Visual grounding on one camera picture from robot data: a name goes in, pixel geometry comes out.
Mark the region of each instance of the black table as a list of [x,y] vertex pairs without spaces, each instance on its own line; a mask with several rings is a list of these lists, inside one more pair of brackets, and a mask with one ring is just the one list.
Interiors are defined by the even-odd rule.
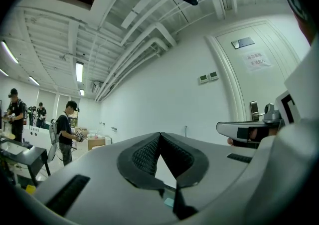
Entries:
[[21,151],[17,155],[14,155],[0,148],[0,156],[10,159],[17,163],[27,165],[29,173],[31,175],[31,179],[35,186],[38,186],[38,181],[35,179],[35,176],[39,173],[43,165],[45,165],[48,176],[51,175],[50,169],[47,163],[48,155],[47,155],[46,149],[35,147],[35,146],[30,147],[29,144],[20,143],[10,139],[5,139],[3,141],[0,141],[0,144],[3,144],[5,142],[11,142],[13,144],[17,144],[19,146],[28,148],[27,150]]

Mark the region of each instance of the door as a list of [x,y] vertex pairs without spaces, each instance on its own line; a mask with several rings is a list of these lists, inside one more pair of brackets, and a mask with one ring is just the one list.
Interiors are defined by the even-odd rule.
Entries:
[[[254,44],[236,49],[233,41],[250,37]],[[238,79],[246,117],[253,120],[250,102],[257,101],[259,113],[286,91],[284,81],[298,65],[286,43],[266,23],[218,36]]]

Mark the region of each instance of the person's hand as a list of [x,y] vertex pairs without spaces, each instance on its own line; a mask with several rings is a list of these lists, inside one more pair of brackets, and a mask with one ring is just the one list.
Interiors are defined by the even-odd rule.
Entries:
[[[255,128],[253,131],[250,132],[248,142],[254,141],[256,139],[257,132],[258,132],[257,128]],[[269,128],[268,136],[274,136],[274,135],[277,135],[277,133],[278,133],[278,128]],[[234,140],[228,138],[227,143],[229,145],[234,145]]]

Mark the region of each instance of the white ceiling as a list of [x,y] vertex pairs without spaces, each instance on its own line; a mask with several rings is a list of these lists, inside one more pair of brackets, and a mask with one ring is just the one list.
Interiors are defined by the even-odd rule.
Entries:
[[[83,88],[86,97],[95,98],[96,95],[91,92],[94,81],[104,82],[109,78],[114,85],[134,65],[158,50],[158,44],[154,43],[136,59],[131,59],[132,63],[123,66],[127,60],[119,61],[152,23],[162,23],[176,39],[181,29],[205,16],[224,20],[225,10],[236,11],[237,6],[286,2],[199,0],[198,6],[191,6],[181,0],[149,0],[143,2],[142,11],[127,29],[122,27],[122,23],[140,1],[95,0],[89,7],[76,0],[18,0],[3,22],[0,35],[19,60],[19,65],[14,64],[1,50],[0,68],[10,77],[24,82],[31,75],[44,89],[79,96],[79,89]],[[133,26],[136,30],[128,35]],[[153,37],[159,37],[171,46],[159,31],[148,34],[141,45]],[[128,54],[127,59],[135,51],[136,48]],[[77,61],[84,63],[82,84],[76,81]]]

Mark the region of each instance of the black cap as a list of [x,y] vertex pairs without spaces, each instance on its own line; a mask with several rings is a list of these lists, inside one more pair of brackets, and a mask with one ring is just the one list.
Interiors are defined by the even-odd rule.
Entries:
[[9,97],[12,97],[13,95],[18,95],[18,91],[15,88],[10,91]]
[[78,105],[74,101],[68,101],[68,103],[66,104],[66,108],[68,108],[68,106],[73,108],[73,110],[75,110],[75,111],[77,110],[77,107],[78,107]]

